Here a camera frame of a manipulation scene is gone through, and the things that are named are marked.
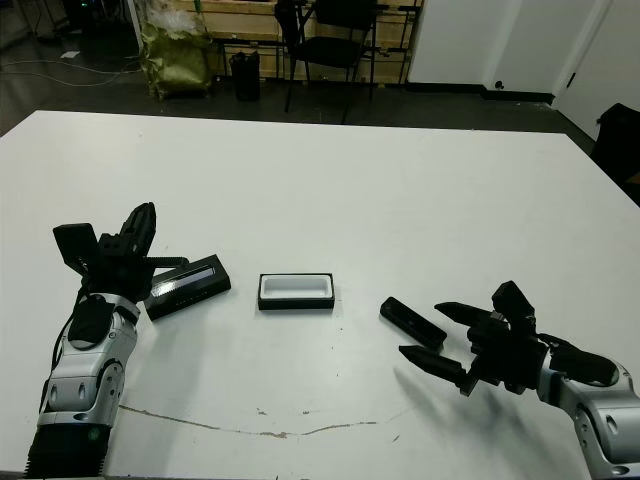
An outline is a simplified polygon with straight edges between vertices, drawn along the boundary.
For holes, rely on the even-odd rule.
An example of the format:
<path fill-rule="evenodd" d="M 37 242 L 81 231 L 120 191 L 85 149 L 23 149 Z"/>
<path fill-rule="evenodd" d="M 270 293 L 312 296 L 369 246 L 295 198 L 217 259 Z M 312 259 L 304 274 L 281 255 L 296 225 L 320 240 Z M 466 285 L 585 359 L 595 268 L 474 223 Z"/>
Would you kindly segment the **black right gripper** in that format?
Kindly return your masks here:
<path fill-rule="evenodd" d="M 434 308 L 455 323 L 468 327 L 467 338 L 475 355 L 470 370 L 455 360 L 419 345 L 399 346 L 399 352 L 422 371 L 459 386 L 469 396 L 479 381 L 522 394 L 536 390 L 545 358 L 534 317 L 508 321 L 502 314 L 459 302 L 442 302 Z"/>

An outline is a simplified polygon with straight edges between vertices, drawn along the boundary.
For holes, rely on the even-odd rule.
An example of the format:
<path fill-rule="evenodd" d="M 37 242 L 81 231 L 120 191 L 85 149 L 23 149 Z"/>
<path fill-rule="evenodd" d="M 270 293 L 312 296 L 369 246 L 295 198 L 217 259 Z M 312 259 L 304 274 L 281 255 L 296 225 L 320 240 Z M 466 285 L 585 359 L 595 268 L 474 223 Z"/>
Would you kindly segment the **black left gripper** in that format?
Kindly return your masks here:
<path fill-rule="evenodd" d="M 186 266 L 180 256 L 149 256 L 156 234 L 153 202 L 137 206 L 124 222 L 120 234 L 103 233 L 97 255 L 87 262 L 81 285 L 87 293 L 119 295 L 132 302 L 145 300 L 151 292 L 156 269 Z"/>

